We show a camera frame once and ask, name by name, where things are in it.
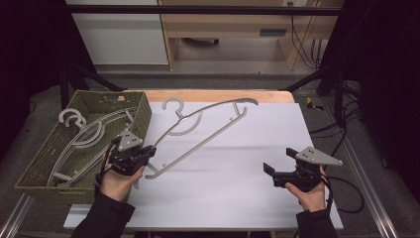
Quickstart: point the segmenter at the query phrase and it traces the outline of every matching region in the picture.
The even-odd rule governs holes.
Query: wire
[[[293,21],[293,15],[290,15],[291,18],[291,42],[293,43],[293,46],[296,48],[297,52],[299,53],[300,57],[302,58],[303,62],[305,63],[306,66],[310,67],[310,68],[316,68],[315,64],[313,63],[313,61],[311,61],[308,57],[308,55],[305,52],[305,49],[303,48],[302,43],[300,42],[299,36],[297,35],[296,31],[294,30],[294,21]],[[302,53],[300,52],[300,49],[296,46],[296,44],[294,43],[294,35],[296,35],[297,41],[299,42],[300,45],[300,49],[303,51],[303,53],[305,54],[306,60],[308,60],[309,62],[311,62],[312,65],[308,65],[308,63],[306,62],[305,58],[303,57]]]
[[[354,110],[353,110],[353,111],[351,111],[348,115],[346,115],[345,117],[343,117],[343,119],[347,119],[348,117],[352,116],[353,114],[355,114],[355,113],[357,113],[357,112],[359,112],[359,111],[360,111],[360,109],[359,109],[359,108],[354,109]],[[335,122],[335,123],[333,123],[333,124],[331,124],[331,125],[328,125],[328,126],[325,126],[325,127],[323,127],[323,128],[320,128],[320,129],[317,129],[317,130],[314,130],[314,131],[310,131],[310,132],[309,132],[309,134],[315,134],[315,133],[319,133],[319,132],[322,132],[322,131],[326,131],[326,130],[329,130],[329,129],[331,129],[331,128],[333,128],[333,127],[335,127],[335,126],[339,125],[339,124],[340,124],[339,122]]]
[[[337,177],[328,177],[328,179],[334,179],[334,180],[338,180],[338,181],[342,181],[342,182],[344,182],[344,183],[346,183],[346,184],[348,184],[348,185],[350,185],[352,188],[354,188],[355,189],[355,191],[359,194],[359,196],[361,197],[361,206],[358,208],[358,209],[356,209],[356,210],[346,210],[346,209],[343,209],[343,208],[337,208],[337,210],[339,210],[339,211],[343,211],[343,212],[346,212],[346,213],[351,213],[351,214],[356,214],[356,213],[359,213],[359,212],[361,212],[364,208],[365,208],[365,204],[366,204],[366,201],[365,201],[365,198],[364,198],[364,196],[362,195],[362,192],[359,190],[359,188],[358,187],[356,187],[354,184],[352,184],[351,182],[349,182],[349,181],[347,181],[347,180],[345,180],[345,179],[342,179],[342,178],[337,178]]]
[[[313,139],[323,139],[323,138],[329,138],[329,137],[333,137],[333,136],[335,136],[335,135],[341,134],[343,131],[344,131],[344,130],[341,130],[341,131],[339,131],[339,132],[336,132],[336,133],[333,133],[333,134],[330,134],[330,135],[326,135],[326,136],[311,136],[311,138],[313,138]]]
[[[31,109],[28,116],[31,115],[35,111],[35,109],[37,109],[37,103],[35,101],[30,101],[30,103],[34,104],[34,108]]]

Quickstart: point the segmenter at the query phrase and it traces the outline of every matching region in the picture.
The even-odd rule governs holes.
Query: green basket
[[[144,139],[152,118],[152,109],[146,94],[141,91],[130,92],[93,92],[77,90],[67,108],[80,112],[89,125],[109,113],[130,107],[138,107],[133,127],[136,136]],[[102,138],[94,145],[76,149],[63,165],[60,173],[70,177],[98,155],[124,128],[130,120],[119,119],[106,125]],[[72,187],[47,186],[55,162],[68,143],[78,134],[79,129],[70,122],[69,127],[58,122],[15,185],[33,198],[55,204],[91,204],[94,200],[94,178],[100,164],[85,174]]]

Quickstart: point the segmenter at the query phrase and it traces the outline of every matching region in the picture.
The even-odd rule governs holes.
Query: person's hand
[[[145,167],[140,167],[132,176],[122,176],[110,170],[105,173],[100,190],[114,200],[123,201],[133,183],[143,176],[144,170]]]
[[[321,169],[321,174],[325,175],[324,170]],[[285,184],[285,187],[299,199],[300,204],[303,207],[303,210],[309,210],[310,212],[323,210],[325,206],[325,185],[319,182],[312,190],[308,192],[303,192],[295,185],[290,182]]]

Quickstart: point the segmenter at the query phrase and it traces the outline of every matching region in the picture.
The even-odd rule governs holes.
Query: floor
[[[116,84],[129,88],[225,88],[225,89],[281,89],[312,72],[304,63],[296,70],[288,70],[276,40],[221,40],[219,45],[209,42],[182,40],[173,71],[164,66],[109,66],[100,65],[100,73]],[[101,85],[88,81],[89,85],[102,90]],[[293,92],[300,104],[308,130],[333,123],[331,111],[333,95],[319,97],[314,93],[317,81]],[[356,83],[349,82],[358,89]],[[7,192],[0,199],[0,224],[5,224],[21,193],[14,189],[25,167],[37,152],[53,127],[60,111],[59,90],[53,87],[34,96],[34,112],[27,118],[22,131],[7,153],[0,167],[0,190]],[[307,106],[307,98],[315,107]],[[348,112],[357,110],[351,95],[345,96]],[[328,169],[331,176],[341,177],[356,184],[364,193],[367,205],[358,214],[340,212],[345,229],[340,237],[420,237],[420,206],[411,196],[398,173],[384,169],[371,136],[356,113],[348,122],[345,140],[335,157],[345,161],[342,170]],[[343,132],[332,127],[312,136],[314,146],[332,153],[339,144]],[[367,176],[366,183],[359,177]],[[359,208],[360,197],[350,186],[334,185],[336,202],[343,208]],[[70,231],[62,228],[68,206],[51,205],[34,200],[19,229],[19,237],[68,237]],[[292,237],[292,231],[281,231],[277,237]]]

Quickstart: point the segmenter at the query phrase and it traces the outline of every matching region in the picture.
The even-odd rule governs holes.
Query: black sleeve
[[[296,215],[299,237],[336,238],[336,229],[327,210],[303,211]]]
[[[99,193],[71,238],[121,237],[135,207]]]

